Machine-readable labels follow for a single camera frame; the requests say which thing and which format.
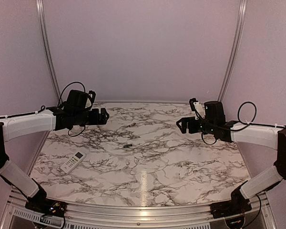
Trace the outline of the white remote control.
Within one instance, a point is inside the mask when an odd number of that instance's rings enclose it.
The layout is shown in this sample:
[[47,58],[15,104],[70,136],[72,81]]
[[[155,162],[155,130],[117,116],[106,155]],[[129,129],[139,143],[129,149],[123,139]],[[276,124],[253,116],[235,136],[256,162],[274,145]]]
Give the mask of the white remote control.
[[76,152],[68,158],[68,160],[60,166],[60,169],[65,173],[71,173],[84,159],[86,154],[83,152]]

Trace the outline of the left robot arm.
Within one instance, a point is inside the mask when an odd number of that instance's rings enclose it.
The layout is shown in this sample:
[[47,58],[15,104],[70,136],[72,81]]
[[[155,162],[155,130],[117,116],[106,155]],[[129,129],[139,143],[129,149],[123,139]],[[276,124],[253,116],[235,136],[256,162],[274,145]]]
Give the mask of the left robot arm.
[[20,136],[39,132],[72,130],[74,126],[105,125],[109,114],[105,108],[93,108],[94,91],[71,90],[67,100],[58,106],[42,107],[25,114],[0,116],[0,176],[20,190],[40,212],[47,212],[51,202],[46,191],[5,152],[5,143]]

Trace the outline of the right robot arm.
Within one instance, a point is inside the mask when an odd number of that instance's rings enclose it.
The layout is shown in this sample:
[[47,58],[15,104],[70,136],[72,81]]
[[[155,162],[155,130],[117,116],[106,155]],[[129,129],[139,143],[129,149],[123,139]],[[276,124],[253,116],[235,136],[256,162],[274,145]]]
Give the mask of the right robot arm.
[[227,121],[223,104],[209,101],[201,104],[190,99],[189,105],[194,116],[183,117],[176,122],[183,133],[212,135],[215,140],[229,143],[249,143],[277,151],[274,164],[263,172],[246,181],[231,194],[226,209],[236,214],[245,206],[245,201],[256,194],[271,189],[286,180],[286,125],[255,124],[253,121]]

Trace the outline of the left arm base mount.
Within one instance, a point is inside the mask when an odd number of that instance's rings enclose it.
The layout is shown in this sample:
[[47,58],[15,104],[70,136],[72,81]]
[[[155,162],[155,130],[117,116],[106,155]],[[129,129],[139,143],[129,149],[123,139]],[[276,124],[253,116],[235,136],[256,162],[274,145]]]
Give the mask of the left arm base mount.
[[57,201],[53,199],[46,198],[40,202],[34,202],[32,200],[27,201],[25,204],[25,208],[42,213],[43,215],[56,216],[56,217],[64,217],[65,210],[67,207],[67,203],[63,201]]

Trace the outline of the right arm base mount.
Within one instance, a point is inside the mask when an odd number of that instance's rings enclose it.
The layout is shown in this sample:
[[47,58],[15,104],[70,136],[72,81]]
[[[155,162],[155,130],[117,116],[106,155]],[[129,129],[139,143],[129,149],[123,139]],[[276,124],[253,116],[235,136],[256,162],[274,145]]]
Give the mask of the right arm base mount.
[[229,217],[251,211],[252,207],[249,199],[245,199],[240,192],[240,187],[231,193],[231,199],[210,205],[211,214],[214,219]]

